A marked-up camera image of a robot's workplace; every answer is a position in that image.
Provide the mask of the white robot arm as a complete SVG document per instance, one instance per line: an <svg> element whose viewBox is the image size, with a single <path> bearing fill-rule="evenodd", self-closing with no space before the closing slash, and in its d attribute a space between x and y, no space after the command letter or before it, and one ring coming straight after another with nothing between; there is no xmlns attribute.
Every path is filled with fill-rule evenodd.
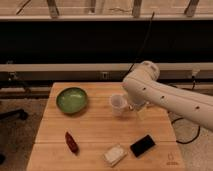
<svg viewBox="0 0 213 171"><path fill-rule="evenodd" d="M159 75L155 63L143 61L125 76L122 86L131 102L140 107L149 101L213 131L213 96L159 83Z"/></svg>

